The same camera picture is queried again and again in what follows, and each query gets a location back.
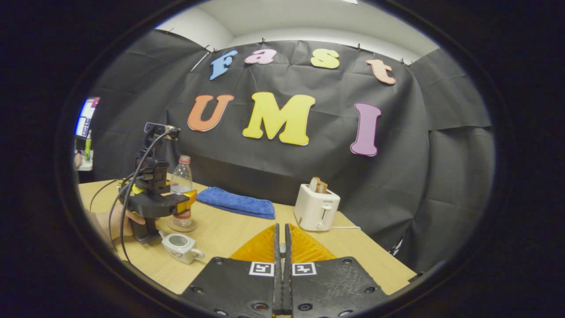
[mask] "wall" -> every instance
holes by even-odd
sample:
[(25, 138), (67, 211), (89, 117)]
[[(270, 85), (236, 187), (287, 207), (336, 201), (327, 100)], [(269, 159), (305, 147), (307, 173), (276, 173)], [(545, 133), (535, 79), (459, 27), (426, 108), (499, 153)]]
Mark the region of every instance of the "wall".
[(202, 46), (210, 45), (208, 49), (223, 49), (229, 47), (233, 40), (232, 33), (208, 13), (191, 8), (165, 21), (156, 29), (169, 31), (184, 36)]
[(261, 42), (264, 37), (266, 41), (280, 41), (280, 40), (310, 40), (310, 41), (324, 41), (333, 42), (343, 45), (357, 47), (361, 44), (361, 48), (386, 55), (393, 59), (400, 61), (401, 58), (407, 64), (411, 61), (418, 60), (421, 56), (411, 52), (398, 45), (392, 44), (387, 41), (379, 40), (374, 37), (360, 35), (353, 32), (320, 29), (320, 28), (289, 28), (289, 29), (271, 29), (263, 30), (257, 33), (252, 33), (244, 36), (235, 37), (228, 46), (236, 46), (242, 44), (249, 44), (254, 42)]

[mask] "computer screen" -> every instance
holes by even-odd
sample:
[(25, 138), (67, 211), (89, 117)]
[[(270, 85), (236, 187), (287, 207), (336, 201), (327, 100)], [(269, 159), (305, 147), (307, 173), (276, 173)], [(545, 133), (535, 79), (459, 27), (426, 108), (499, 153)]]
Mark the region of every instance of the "computer screen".
[(100, 97), (89, 97), (84, 102), (82, 111), (80, 112), (79, 121), (76, 123), (75, 135), (77, 137), (86, 138), (88, 129), (90, 129), (92, 115), (96, 110), (96, 105), (98, 105), (99, 100)]

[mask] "bottle cap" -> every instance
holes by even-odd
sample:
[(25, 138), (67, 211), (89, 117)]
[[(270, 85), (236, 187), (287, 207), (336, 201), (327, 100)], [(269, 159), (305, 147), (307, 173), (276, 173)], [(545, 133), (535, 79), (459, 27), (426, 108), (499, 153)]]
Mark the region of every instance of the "bottle cap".
[(190, 157), (189, 156), (185, 156), (185, 155), (181, 155), (179, 158), (179, 163), (181, 164), (189, 164), (190, 163)]

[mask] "folded blue towel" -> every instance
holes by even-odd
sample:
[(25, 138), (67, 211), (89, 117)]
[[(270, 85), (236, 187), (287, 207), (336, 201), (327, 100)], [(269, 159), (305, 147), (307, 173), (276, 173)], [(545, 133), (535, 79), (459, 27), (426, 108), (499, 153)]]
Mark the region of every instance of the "folded blue towel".
[(269, 220), (275, 219), (275, 207), (273, 207), (271, 201), (231, 194), (216, 187), (210, 187), (200, 192), (196, 196), (196, 200), (233, 213), (262, 217)]

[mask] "coaster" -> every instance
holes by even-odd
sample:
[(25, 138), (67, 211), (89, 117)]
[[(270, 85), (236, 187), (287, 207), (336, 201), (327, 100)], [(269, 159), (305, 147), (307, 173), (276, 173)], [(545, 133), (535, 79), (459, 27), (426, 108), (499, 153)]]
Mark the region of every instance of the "coaster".
[(178, 226), (174, 223), (174, 221), (175, 221), (175, 218), (171, 217), (167, 221), (167, 225), (177, 232), (190, 232), (190, 231), (193, 231), (194, 229), (196, 229), (196, 221), (195, 220), (192, 220), (192, 223), (188, 227)]

